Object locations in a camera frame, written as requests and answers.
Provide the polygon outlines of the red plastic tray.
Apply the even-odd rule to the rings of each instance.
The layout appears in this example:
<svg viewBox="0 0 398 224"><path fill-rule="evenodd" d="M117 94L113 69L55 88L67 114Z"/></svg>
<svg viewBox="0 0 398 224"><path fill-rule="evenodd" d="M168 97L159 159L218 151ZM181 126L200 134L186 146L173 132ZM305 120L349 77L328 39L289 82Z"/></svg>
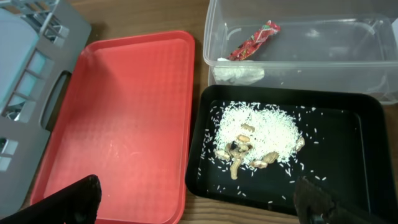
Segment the red plastic tray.
<svg viewBox="0 0 398 224"><path fill-rule="evenodd" d="M98 223L177 223L185 208L195 40L181 30L81 52L30 197L98 176Z"/></svg>

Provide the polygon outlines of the white tissue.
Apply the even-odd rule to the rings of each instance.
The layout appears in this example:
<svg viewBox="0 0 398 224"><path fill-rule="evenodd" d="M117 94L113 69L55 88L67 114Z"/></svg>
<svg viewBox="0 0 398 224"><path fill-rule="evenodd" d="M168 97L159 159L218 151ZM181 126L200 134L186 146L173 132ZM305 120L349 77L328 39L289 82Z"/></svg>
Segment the white tissue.
<svg viewBox="0 0 398 224"><path fill-rule="evenodd" d="M232 66L215 66L213 78L218 85L251 85L261 80L265 76L263 68Z"/></svg>

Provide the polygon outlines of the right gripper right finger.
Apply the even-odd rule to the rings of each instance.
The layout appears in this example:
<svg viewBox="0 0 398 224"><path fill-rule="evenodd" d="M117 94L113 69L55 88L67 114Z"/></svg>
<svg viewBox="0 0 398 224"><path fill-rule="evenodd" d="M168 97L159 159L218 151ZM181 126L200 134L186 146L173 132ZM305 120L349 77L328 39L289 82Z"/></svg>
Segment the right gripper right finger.
<svg viewBox="0 0 398 224"><path fill-rule="evenodd" d="M334 193L300 176L295 181L294 207L300 223L387 223L375 215L341 201Z"/></svg>

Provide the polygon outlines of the red snack wrapper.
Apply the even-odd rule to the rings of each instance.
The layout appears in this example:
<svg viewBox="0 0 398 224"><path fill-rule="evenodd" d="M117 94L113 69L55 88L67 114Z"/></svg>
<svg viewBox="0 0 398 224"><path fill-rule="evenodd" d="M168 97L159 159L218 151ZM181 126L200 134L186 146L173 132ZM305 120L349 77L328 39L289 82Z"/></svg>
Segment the red snack wrapper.
<svg viewBox="0 0 398 224"><path fill-rule="evenodd" d="M271 20L267 21L260 29L258 29L250 38L245 40L228 56L230 61L242 61L253 55L262 44L272 35L280 32L281 28Z"/></svg>

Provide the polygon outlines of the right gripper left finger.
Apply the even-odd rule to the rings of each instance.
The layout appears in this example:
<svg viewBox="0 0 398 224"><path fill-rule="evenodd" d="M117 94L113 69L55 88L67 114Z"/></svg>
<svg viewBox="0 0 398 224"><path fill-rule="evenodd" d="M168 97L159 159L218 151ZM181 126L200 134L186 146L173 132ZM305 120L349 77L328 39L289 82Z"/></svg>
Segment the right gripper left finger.
<svg viewBox="0 0 398 224"><path fill-rule="evenodd" d="M98 176L89 175L2 219L2 224L95 224L101 202Z"/></svg>

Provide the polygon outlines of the light blue plate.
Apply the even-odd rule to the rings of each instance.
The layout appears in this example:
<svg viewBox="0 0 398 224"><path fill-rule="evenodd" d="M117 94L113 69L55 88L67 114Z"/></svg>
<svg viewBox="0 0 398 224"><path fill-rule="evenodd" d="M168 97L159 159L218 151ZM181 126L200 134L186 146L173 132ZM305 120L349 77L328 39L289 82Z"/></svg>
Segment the light blue plate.
<svg viewBox="0 0 398 224"><path fill-rule="evenodd" d="M36 31L15 14L1 9L1 103L19 79L19 73L38 41Z"/></svg>

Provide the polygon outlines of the rice food scraps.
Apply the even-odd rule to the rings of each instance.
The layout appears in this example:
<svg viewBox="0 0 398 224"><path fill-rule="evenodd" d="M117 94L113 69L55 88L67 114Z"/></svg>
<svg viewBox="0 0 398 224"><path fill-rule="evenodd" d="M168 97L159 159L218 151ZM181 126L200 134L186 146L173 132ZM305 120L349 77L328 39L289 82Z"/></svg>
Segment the rice food scraps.
<svg viewBox="0 0 398 224"><path fill-rule="evenodd" d="M299 176L324 184L316 166L324 108L215 101L202 124L191 191L218 200L289 204Z"/></svg>

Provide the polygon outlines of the grey dishwasher rack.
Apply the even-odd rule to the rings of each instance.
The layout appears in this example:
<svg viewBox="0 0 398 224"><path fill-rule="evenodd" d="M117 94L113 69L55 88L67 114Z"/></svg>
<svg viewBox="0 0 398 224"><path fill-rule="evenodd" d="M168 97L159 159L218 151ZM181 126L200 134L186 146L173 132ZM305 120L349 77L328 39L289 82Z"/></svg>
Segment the grey dishwasher rack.
<svg viewBox="0 0 398 224"><path fill-rule="evenodd" d="M69 2L2 1L33 28L38 41L1 103L1 216L19 211L50 137L46 126L64 82L72 72L91 26Z"/></svg>

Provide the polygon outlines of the black waste tray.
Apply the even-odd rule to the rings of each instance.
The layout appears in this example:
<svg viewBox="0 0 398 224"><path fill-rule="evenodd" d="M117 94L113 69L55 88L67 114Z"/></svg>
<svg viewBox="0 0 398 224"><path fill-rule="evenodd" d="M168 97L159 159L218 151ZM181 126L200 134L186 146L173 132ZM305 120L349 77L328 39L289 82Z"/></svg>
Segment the black waste tray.
<svg viewBox="0 0 398 224"><path fill-rule="evenodd" d="M305 136L296 161L242 170L231 179L214 157L214 135L222 108L239 102L276 105L296 117ZM396 185L381 104L362 94L251 86L213 85L203 92L185 176L191 193L293 215L295 180L301 175L371 215L396 222Z"/></svg>

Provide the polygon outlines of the clear plastic bin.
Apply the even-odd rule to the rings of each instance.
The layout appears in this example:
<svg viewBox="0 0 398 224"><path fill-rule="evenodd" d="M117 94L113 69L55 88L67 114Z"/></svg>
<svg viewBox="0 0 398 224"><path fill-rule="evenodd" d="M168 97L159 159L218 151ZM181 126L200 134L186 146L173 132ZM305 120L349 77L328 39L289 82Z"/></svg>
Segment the clear plastic bin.
<svg viewBox="0 0 398 224"><path fill-rule="evenodd" d="M280 26L246 60L228 56L267 21ZM397 103L397 2L391 0L211 1L203 58L212 69L263 68L248 86L364 93Z"/></svg>

